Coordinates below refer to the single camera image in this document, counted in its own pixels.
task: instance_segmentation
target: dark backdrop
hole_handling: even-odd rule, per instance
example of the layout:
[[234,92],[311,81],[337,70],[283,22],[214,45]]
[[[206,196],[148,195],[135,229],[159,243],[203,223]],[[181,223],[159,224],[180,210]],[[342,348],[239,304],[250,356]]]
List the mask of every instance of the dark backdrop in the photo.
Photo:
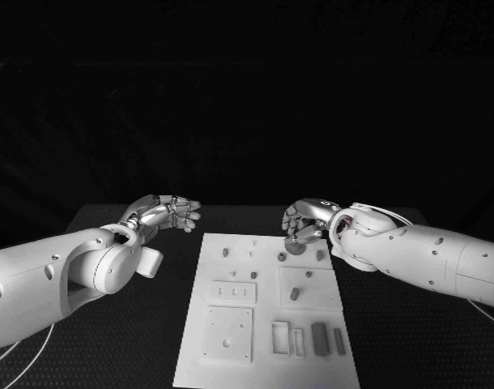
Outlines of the dark backdrop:
[[494,2],[185,3],[0,2],[0,247],[147,194],[494,241]]

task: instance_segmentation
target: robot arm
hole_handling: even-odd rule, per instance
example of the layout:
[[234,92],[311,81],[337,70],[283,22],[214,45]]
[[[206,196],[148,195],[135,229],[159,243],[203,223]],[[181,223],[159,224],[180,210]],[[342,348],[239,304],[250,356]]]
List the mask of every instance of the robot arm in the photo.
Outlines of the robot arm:
[[190,232],[197,208],[195,201],[148,195],[116,224],[0,250],[0,348],[118,293],[135,272],[155,276],[162,254],[144,245],[159,229]]
[[[315,220],[311,228],[306,220]],[[285,247],[292,254],[293,245],[315,242],[315,231],[326,229],[332,255],[357,269],[378,270],[420,288],[494,306],[492,242],[422,225],[398,228],[370,207],[354,204],[341,209],[319,199],[292,205],[282,227],[290,234]]]

